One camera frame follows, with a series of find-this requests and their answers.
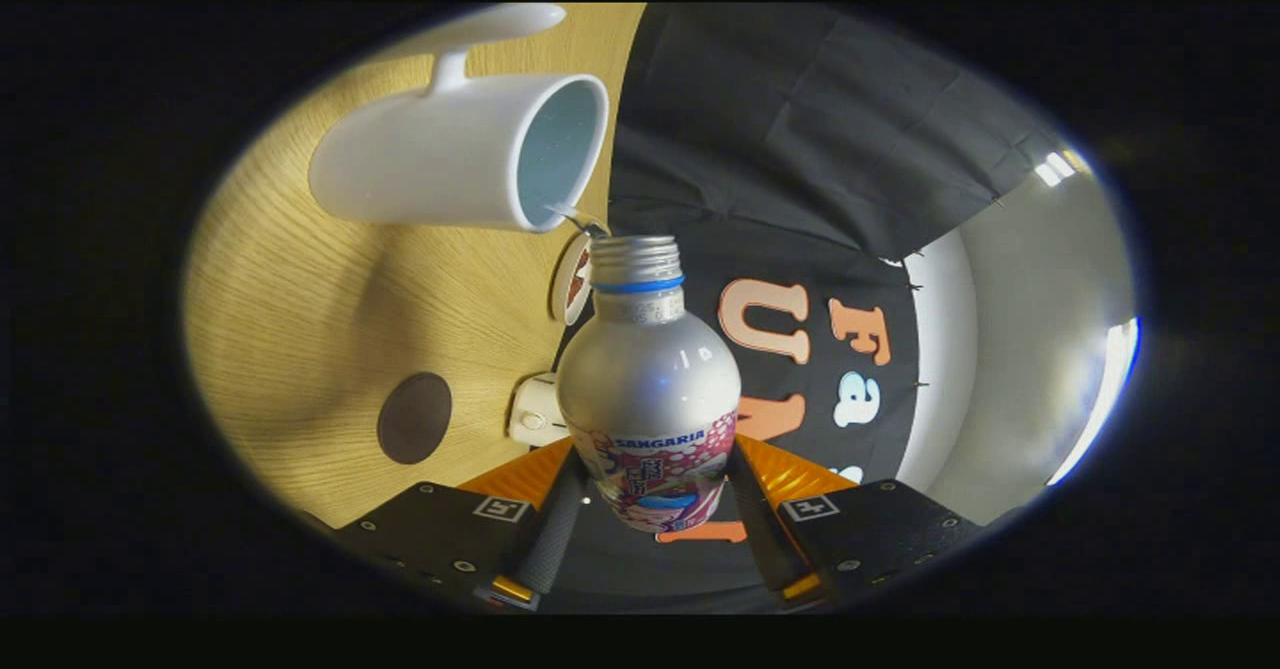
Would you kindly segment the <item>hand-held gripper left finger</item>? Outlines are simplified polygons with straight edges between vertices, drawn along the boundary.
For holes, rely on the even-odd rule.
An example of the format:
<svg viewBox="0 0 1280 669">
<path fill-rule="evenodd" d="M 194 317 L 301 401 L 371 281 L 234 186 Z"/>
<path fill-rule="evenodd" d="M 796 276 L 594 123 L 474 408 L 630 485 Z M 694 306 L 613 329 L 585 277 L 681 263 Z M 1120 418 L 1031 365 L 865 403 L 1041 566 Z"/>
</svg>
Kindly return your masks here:
<svg viewBox="0 0 1280 669">
<path fill-rule="evenodd" d="M 460 486 L 411 485 L 335 530 L 344 549 L 460 610 L 536 610 L 586 496 L 571 437 Z"/>
</svg>

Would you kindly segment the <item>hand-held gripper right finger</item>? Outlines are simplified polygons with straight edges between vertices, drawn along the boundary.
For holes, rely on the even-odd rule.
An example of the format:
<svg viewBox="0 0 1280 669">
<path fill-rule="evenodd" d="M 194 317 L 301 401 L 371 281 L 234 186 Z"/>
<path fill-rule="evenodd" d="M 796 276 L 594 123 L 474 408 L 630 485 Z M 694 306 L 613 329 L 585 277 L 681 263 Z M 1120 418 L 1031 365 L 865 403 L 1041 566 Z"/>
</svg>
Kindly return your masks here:
<svg viewBox="0 0 1280 669">
<path fill-rule="evenodd" d="M 881 599 L 986 533 L 900 478 L 859 485 L 755 437 L 736 437 L 728 485 L 763 585 L 783 605 Z"/>
</svg>

